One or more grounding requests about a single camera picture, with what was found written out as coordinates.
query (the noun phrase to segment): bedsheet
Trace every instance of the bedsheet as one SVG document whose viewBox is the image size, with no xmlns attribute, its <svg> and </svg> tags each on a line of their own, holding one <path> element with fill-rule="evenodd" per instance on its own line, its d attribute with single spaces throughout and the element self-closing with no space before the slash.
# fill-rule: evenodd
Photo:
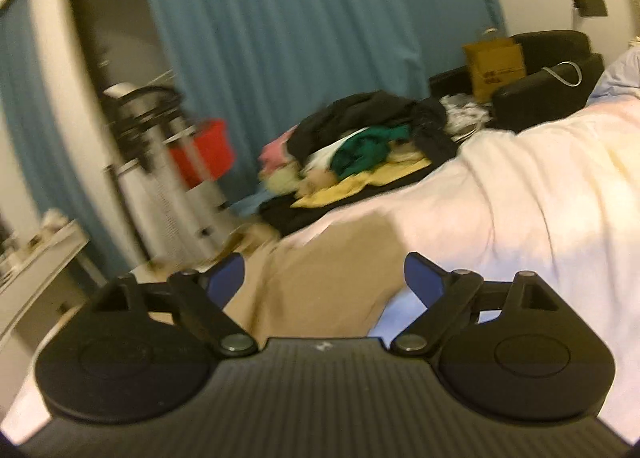
<svg viewBox="0 0 640 458">
<path fill-rule="evenodd" d="M 612 350 L 601 418 L 640 437 L 640 100 L 623 96 L 519 135 L 480 131 L 423 181 L 334 210 L 288 239 L 303 244 L 373 211 L 445 269 L 499 281 L 539 273 Z M 381 320 L 389 337 L 421 312 L 409 292 L 392 307 Z"/>
</svg>

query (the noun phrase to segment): black armchair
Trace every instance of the black armchair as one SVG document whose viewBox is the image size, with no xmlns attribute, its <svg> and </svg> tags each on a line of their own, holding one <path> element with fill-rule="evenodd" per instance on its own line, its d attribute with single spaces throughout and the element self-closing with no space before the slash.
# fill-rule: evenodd
<svg viewBox="0 0 640 458">
<path fill-rule="evenodd" d="M 577 112 L 604 72 L 601 54 L 591 51 L 589 38 L 577 31 L 529 32 L 512 36 L 522 46 L 527 77 L 498 89 L 493 97 L 491 127 L 522 131 L 537 124 L 562 119 Z M 582 83 L 570 87 L 543 66 L 553 69 L 564 80 L 577 82 L 575 68 L 562 61 L 573 61 L 582 71 Z M 429 80 L 431 96 L 442 98 L 456 93 L 473 93 L 466 66 L 450 70 Z"/>
</svg>

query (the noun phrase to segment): red bag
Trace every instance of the red bag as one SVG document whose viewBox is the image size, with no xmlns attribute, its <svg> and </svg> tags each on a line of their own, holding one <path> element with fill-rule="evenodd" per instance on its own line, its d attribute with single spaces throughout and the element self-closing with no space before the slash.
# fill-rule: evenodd
<svg viewBox="0 0 640 458">
<path fill-rule="evenodd" d="M 200 153 L 209 173 L 215 179 L 228 172 L 236 161 L 236 156 L 226 138 L 226 123 L 222 119 L 214 119 L 202 123 L 194 138 L 194 144 Z M 169 148 L 175 164 L 180 169 L 184 183 L 189 189 L 193 189 L 202 183 L 198 172 L 191 164 L 190 159 L 182 146 L 175 143 Z"/>
</svg>

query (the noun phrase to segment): curtain fold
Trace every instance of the curtain fold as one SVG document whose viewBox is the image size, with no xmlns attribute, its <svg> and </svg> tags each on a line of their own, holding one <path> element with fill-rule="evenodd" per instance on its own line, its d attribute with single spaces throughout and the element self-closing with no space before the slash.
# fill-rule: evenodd
<svg viewBox="0 0 640 458">
<path fill-rule="evenodd" d="M 228 123 L 231 201 L 255 190 L 261 148 L 320 106 L 380 89 L 427 97 L 462 43 L 502 25 L 496 0 L 149 2 L 186 108 Z"/>
<path fill-rule="evenodd" d="M 87 255 L 107 278 L 129 270 L 95 212 L 63 145 L 49 107 L 28 0 L 0 10 L 0 112 L 40 213 L 57 207 L 87 232 Z"/>
</svg>

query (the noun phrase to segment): paper bag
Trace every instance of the paper bag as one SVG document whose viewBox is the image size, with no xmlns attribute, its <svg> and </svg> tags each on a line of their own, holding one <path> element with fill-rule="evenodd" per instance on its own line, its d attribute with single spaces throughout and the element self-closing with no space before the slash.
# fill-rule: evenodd
<svg viewBox="0 0 640 458">
<path fill-rule="evenodd" d="M 522 47 L 511 38 L 468 44 L 463 48 L 474 97 L 479 103 L 491 101 L 498 88 L 527 75 Z"/>
</svg>

